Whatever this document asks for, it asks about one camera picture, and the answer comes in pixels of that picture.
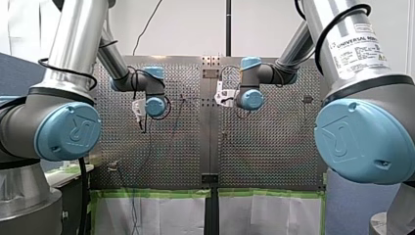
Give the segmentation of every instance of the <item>white label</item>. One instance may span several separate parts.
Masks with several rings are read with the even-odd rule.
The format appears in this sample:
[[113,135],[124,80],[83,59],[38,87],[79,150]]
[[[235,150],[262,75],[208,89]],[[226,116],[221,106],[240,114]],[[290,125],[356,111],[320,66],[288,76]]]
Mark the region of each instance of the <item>white label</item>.
[[357,23],[354,25],[356,32],[374,32],[372,25],[369,23]]
[[374,33],[361,32],[342,37],[330,43],[330,51],[342,78],[366,68],[389,67]]

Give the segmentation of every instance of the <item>robot logo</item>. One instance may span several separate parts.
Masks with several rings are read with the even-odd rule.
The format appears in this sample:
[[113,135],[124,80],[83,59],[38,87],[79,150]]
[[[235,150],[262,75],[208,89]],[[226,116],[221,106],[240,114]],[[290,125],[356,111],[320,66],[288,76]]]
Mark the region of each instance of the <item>robot logo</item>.
[[354,159],[358,148],[348,124],[348,117],[342,117],[322,128],[322,136],[334,163]]
[[69,134],[71,142],[68,142],[68,144],[89,147],[96,121],[82,116],[75,116],[72,121],[74,128]]

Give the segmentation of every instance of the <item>green tape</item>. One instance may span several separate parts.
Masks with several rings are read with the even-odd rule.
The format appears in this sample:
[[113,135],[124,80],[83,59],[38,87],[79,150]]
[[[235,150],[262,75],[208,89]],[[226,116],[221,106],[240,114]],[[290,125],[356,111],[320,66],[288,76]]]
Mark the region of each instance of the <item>green tape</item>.
[[65,168],[64,173],[80,173],[79,165],[74,165],[74,166]]
[[303,192],[291,190],[277,190],[277,189],[218,189],[219,197],[234,198],[234,197],[252,197],[269,196],[279,198],[300,198],[300,199],[321,199],[324,197],[324,192]]
[[321,218],[320,218],[320,235],[326,234],[326,193],[321,198]]
[[91,191],[91,197],[102,198],[154,198],[154,199],[192,199],[209,198],[210,190],[156,190],[156,189],[109,189]]
[[95,216],[97,215],[97,203],[98,198],[91,197],[91,202],[89,203],[89,207],[91,209],[91,235],[95,235]]

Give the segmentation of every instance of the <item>perforated metal panel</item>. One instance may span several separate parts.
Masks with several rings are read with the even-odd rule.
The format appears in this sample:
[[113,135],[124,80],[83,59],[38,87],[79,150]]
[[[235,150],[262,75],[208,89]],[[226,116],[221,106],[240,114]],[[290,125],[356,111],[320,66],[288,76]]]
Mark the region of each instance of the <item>perforated metal panel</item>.
[[[107,72],[97,66],[96,108],[103,120],[99,151],[102,164],[92,174],[92,188],[199,187],[201,58],[126,59],[135,68],[164,68],[165,94],[172,110],[164,120],[149,118],[148,132],[142,133],[131,111],[132,92],[114,92]],[[120,173],[107,170],[108,164],[115,161]]]
[[[103,133],[95,152],[102,163],[92,174],[91,186],[200,188],[202,173],[218,173],[219,187],[322,190],[326,166],[313,139],[321,82],[314,63],[303,65],[294,85],[261,85],[265,105],[241,119],[247,113],[212,102],[217,79],[202,76],[206,68],[238,66],[241,58],[216,58],[216,65],[207,60],[126,58],[134,67],[162,66],[165,70],[172,111],[164,120],[149,120],[150,133],[146,134],[141,133],[131,111],[132,93],[112,91],[108,74],[97,66],[100,85],[96,107],[103,120]],[[236,88],[239,72],[231,70],[224,76],[224,88]],[[313,102],[305,104],[304,96],[312,97]],[[121,175],[107,170],[115,161]]]
[[[240,59],[224,62],[237,66]],[[323,189],[325,165],[313,137],[321,106],[320,79],[313,62],[307,62],[296,84],[260,86],[265,104],[258,112],[247,116],[221,108],[219,187]],[[224,73],[224,88],[235,89],[238,81],[238,70]],[[305,104],[304,96],[313,102]]]

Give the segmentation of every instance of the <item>vertical metal pole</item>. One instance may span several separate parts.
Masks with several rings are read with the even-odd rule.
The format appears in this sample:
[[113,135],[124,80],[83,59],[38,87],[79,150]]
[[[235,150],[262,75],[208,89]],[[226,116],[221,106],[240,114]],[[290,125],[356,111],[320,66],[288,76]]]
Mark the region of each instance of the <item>vertical metal pole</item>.
[[226,0],[226,57],[231,57],[232,48],[232,0]]

